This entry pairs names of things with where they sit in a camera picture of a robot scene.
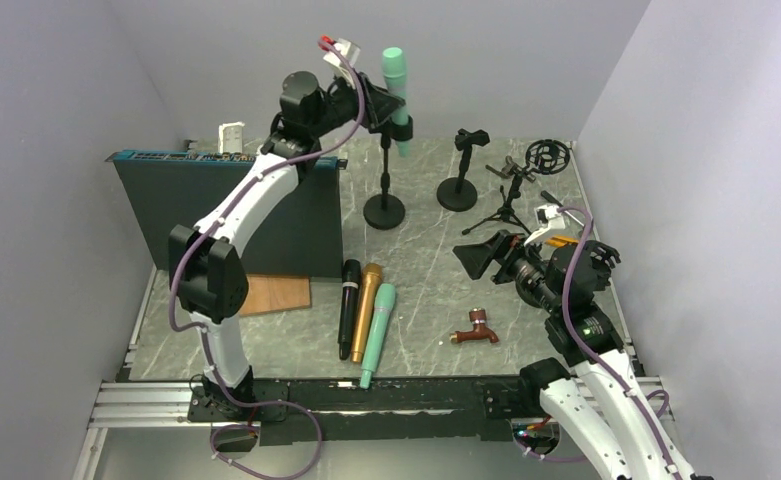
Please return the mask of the mint green microphone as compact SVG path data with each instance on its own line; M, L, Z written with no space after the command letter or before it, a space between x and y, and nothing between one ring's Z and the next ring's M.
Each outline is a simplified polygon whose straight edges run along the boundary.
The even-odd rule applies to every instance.
M404 51L400 47L388 47L382 52L382 74L389 93L407 101L408 68ZM393 139L399 155L407 157L413 137L413 121L407 104L392 114Z
M359 387L368 389L371 385L382 354L386 330L396 302L396 287L382 284L376 293L370 331L367 338L364 357L361 363Z

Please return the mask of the round-base mic stand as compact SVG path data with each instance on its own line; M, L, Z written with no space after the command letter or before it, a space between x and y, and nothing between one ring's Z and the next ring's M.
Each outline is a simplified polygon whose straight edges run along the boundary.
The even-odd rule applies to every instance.
M363 207L363 217L368 226L386 231L399 226L404 220L406 212L403 202L390 193L389 152L391 142L396 141L400 155L406 156L407 147L404 143L413 138L413 120L408 117L405 125L397 125L392 119L387 120L379 133L382 153L381 190L379 194L366 201Z
M459 129L454 138L454 145L461 153L458 174L443 180L437 188L438 203L452 212L470 210L477 202L478 193L475 186L466 179L470 167L474 147L483 147L490 142L489 134L482 129L468 131Z

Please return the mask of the gold microphone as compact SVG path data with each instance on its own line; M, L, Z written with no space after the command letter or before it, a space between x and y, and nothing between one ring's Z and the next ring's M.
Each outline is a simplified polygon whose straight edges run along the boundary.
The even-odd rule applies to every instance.
M364 358L375 297L382 283L382 277L383 267L381 265L368 263L362 270L362 283L351 351L353 363L361 363Z

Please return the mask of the black tripod shock-mount stand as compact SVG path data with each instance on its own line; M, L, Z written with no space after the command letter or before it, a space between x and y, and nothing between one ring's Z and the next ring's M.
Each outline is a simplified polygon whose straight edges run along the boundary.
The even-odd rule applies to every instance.
M555 175L561 173L571 161L571 149L563 142L555 139L542 139L533 142L525 151L524 163L522 166L528 167L532 174L537 175ZM508 189L504 186L499 188L502 198L501 206L490 216L482 219L476 224L461 231L462 235L468 235L474 229L487 222L500 222L507 225L520 227L525 233L530 233L528 227L517 216L513 207L513 202L522 196L521 188L525 181L521 176L510 178L511 183Z

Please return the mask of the black microphone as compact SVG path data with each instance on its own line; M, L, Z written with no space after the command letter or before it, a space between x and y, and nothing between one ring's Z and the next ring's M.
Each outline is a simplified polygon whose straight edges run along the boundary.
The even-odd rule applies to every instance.
M354 329L359 303L361 285L361 264L355 259L347 259L342 267L342 296L338 325L338 357L341 361L351 355L354 342Z

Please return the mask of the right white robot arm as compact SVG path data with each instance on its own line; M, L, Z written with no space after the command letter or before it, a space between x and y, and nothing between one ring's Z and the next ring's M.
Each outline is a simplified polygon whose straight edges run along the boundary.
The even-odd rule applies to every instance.
M572 438L602 479L696 479L696 469L666 432L640 387L630 356L594 296L610 283L618 252L581 238L543 259L540 247L500 230L453 253L477 280L497 263L495 284L511 284L544 310L558 358L523 367L517 401L530 415L548 415Z

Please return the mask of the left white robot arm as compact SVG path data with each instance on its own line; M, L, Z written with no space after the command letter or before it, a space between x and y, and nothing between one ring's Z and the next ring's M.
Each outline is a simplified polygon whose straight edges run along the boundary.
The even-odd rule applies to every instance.
M241 256L277 205L326 155L324 135L352 122L381 131L405 99L360 72L338 75L322 88L298 71L282 83L280 110L253 165L237 186L192 227L175 226L168 238L168 321L175 332L198 332L204 377L218 388L214 407L230 420L253 406L253 373L239 338L237 313L249 292Z

